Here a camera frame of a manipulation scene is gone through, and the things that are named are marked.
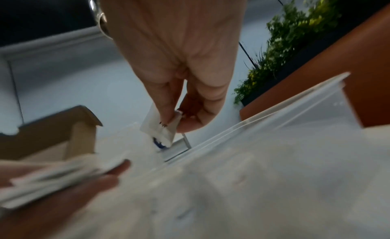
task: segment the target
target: clear plastic bin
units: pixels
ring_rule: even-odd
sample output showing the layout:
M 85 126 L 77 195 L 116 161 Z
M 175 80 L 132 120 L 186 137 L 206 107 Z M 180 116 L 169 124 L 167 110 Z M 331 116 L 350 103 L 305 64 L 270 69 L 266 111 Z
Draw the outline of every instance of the clear plastic bin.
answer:
M 389 238 L 345 219 L 386 155 L 337 76 L 142 176 L 57 238 Z

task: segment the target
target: dark ceiling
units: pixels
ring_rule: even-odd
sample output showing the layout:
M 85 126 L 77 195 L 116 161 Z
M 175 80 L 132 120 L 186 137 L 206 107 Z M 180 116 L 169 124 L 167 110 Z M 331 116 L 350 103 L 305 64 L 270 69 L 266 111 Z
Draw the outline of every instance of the dark ceiling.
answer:
M 0 46 L 95 25 L 88 0 L 0 0 L 0 16 Z

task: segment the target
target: wristwatch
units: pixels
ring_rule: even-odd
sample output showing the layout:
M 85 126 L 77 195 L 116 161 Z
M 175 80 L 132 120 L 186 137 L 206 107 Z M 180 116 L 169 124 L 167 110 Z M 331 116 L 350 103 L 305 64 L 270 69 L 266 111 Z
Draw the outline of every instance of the wristwatch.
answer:
M 93 18 L 96 22 L 97 27 L 99 30 L 109 39 L 112 39 L 110 37 L 110 34 L 108 32 L 107 28 L 107 18 L 100 8 L 100 2 L 99 0 L 88 0 L 89 8 L 91 10 L 91 13 L 93 15 Z

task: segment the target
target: human hand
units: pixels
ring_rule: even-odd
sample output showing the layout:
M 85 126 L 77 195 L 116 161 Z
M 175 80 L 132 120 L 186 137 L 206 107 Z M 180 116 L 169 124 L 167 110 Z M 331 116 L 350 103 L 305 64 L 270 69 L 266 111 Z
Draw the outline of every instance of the human hand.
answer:
M 100 0 L 107 27 L 163 124 L 187 80 L 177 132 L 208 124 L 232 79 L 247 0 Z
M 28 174 L 46 165 L 0 163 L 0 188 L 11 178 Z M 130 167 L 126 160 L 108 174 L 38 200 L 0 218 L 2 239 L 39 239 L 58 229 L 97 194 L 118 185 L 118 176 Z

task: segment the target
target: skin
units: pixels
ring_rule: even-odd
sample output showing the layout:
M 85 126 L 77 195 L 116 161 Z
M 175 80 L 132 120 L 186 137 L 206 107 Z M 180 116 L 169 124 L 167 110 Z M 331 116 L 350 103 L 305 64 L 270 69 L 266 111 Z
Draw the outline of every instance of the skin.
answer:
M 0 163 L 0 188 L 9 187 L 9 180 L 46 167 L 47 165 Z M 75 212 L 86 206 L 96 195 L 118 185 L 118 176 L 130 167 L 123 162 L 108 174 L 67 188 L 0 219 L 2 239 L 40 239 L 61 227 Z
M 177 131 L 207 125 L 232 79 L 247 0 L 100 0 L 107 27 L 156 104 L 163 124 L 179 110 Z

